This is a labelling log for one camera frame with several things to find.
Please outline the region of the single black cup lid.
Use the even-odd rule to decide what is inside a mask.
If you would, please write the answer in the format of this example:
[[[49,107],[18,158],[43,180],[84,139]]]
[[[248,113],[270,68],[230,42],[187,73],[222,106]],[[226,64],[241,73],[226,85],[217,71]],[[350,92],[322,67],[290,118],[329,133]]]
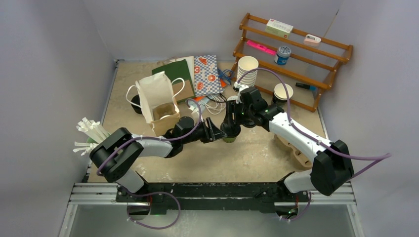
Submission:
[[[220,130],[226,134],[226,138],[236,138],[241,132],[241,126],[234,122],[224,121]]]

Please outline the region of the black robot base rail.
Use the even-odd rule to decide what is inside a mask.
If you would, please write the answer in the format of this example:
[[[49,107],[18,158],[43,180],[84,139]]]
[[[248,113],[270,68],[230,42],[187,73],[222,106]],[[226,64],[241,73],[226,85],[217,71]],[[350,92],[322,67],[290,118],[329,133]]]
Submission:
[[[298,214],[299,202],[309,200],[307,192],[293,194],[283,181],[155,183],[135,173],[116,183],[117,202],[126,202],[129,207],[143,202],[153,215],[169,210],[250,210],[293,217]]]

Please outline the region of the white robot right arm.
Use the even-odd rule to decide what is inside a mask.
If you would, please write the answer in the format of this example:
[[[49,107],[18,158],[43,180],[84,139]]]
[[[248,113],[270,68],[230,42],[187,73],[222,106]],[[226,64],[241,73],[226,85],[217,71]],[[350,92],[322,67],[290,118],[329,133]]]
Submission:
[[[227,100],[226,114],[220,129],[226,133],[225,142],[234,142],[241,127],[260,126],[266,131],[285,139],[312,163],[310,170],[291,172],[279,181],[277,194],[289,201],[301,191],[318,191],[330,196],[354,176],[347,145],[338,140],[332,142],[316,135],[289,118],[282,108],[268,105],[260,91],[246,85],[235,86],[237,97]]]

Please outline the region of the brown kraft paper bag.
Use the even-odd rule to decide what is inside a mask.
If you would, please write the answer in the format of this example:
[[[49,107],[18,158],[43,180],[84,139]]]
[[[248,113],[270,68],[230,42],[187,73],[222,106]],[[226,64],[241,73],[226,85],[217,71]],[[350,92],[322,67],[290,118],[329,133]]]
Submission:
[[[127,92],[134,88],[139,96],[139,102],[134,103],[126,97],[126,100],[141,109],[146,123],[150,126],[156,136],[164,135],[169,129],[172,129],[177,122],[157,121],[153,122],[152,110],[158,105],[165,103],[174,103],[177,101],[174,94],[172,83],[164,72],[159,72],[152,76],[142,78],[131,85]]]

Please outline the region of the green paper coffee cup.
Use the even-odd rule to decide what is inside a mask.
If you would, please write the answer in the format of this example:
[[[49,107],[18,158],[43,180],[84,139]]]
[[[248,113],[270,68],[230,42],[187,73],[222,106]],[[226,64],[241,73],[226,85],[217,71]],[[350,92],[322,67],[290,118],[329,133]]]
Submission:
[[[237,136],[226,136],[223,138],[225,143],[233,143],[236,140]]]

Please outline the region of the brown pulp cup carrier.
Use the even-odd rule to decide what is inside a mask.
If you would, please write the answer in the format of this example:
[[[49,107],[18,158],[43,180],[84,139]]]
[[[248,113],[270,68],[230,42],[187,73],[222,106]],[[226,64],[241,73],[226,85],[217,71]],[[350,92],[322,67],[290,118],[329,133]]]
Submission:
[[[172,115],[172,116],[169,118],[162,119],[162,121],[170,120],[170,121],[178,122],[180,118],[179,109],[177,105],[174,103],[165,103],[165,104],[158,105],[152,110],[152,115],[153,115],[153,122],[161,121],[159,119],[165,115]]]

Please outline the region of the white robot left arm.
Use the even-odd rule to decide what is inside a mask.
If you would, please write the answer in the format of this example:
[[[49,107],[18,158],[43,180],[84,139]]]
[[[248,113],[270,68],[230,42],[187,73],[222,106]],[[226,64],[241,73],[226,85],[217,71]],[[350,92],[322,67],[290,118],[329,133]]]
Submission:
[[[185,144],[214,142],[227,136],[211,118],[195,123],[181,117],[172,129],[160,137],[134,137],[125,127],[117,129],[89,154],[92,163],[109,183],[117,183],[128,191],[135,202],[147,197],[146,180],[131,167],[139,157],[172,158]]]

